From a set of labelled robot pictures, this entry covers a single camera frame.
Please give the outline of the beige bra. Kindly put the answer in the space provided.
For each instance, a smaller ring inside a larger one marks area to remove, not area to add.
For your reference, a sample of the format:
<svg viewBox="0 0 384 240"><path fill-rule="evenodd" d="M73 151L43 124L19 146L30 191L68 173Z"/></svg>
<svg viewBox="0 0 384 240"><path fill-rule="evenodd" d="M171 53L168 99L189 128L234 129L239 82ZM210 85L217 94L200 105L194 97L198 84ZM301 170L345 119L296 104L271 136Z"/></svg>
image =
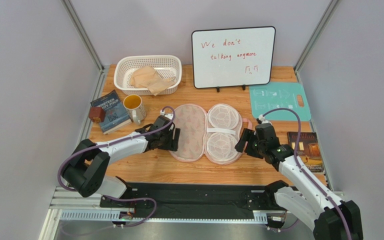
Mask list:
<svg viewBox="0 0 384 240"><path fill-rule="evenodd" d="M176 83L175 77L162 78L151 66L145 66L134 71L130 77L130 84L135 88L146 88L154 96Z"/></svg>

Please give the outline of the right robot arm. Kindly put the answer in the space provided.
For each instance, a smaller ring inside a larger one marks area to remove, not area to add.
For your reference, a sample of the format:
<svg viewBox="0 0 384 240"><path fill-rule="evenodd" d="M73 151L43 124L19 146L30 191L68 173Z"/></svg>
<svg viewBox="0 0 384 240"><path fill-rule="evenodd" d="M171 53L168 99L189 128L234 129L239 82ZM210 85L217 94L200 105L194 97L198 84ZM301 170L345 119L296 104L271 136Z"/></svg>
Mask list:
<svg viewBox="0 0 384 240"><path fill-rule="evenodd" d="M359 206L345 201L323 185L288 144L281 144L271 123L244 129L235 149L265 160L293 183L282 180L266 185L272 204L291 212L316 240L362 240Z"/></svg>

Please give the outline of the floral mesh laundry bag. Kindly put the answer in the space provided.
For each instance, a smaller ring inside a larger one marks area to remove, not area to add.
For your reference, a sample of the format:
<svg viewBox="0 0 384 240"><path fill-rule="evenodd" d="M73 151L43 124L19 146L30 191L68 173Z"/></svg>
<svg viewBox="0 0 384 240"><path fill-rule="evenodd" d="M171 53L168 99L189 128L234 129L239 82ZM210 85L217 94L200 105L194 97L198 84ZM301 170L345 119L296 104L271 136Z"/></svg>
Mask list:
<svg viewBox="0 0 384 240"><path fill-rule="evenodd" d="M229 165L241 157L235 150L243 126L252 122L232 106L219 103L206 111L195 104L183 104L175 110L174 124L180 129L178 149L170 154L178 161L191 163L206 156L218 165Z"/></svg>

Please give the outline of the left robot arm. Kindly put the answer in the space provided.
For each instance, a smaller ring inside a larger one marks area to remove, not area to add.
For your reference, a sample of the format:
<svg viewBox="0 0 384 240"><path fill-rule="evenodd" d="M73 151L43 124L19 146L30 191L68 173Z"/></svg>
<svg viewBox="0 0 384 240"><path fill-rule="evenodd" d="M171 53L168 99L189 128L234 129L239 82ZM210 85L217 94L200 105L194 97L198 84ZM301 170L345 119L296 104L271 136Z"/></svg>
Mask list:
<svg viewBox="0 0 384 240"><path fill-rule="evenodd" d="M93 194L121 198L128 190L127 183L120 177L108 176L108 166L155 149L177 151L181 130L175 126L174 118L172 113L159 115L153 124L111 141L82 140L60 166L58 180L66 180L64 188L84 198Z"/></svg>

